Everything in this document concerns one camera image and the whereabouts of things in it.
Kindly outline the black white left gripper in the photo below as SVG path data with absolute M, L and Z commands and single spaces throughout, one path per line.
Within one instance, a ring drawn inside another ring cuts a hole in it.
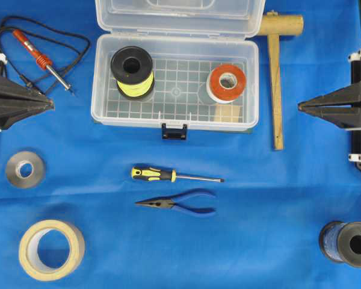
M 0 97 L 35 102 L 0 102 L 0 132 L 29 116 L 54 109 L 54 102 L 43 93 L 22 87 L 1 76 L 6 64 L 6 56 L 0 53 Z

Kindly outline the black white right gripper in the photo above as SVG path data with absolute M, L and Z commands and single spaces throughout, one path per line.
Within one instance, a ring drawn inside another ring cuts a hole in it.
M 339 128 L 351 130 L 349 160 L 361 163 L 361 50 L 351 54 L 348 61 L 351 64 L 352 85 L 300 102 L 298 110 L 319 117 Z M 351 104 L 357 104 L 358 107 L 324 107 Z

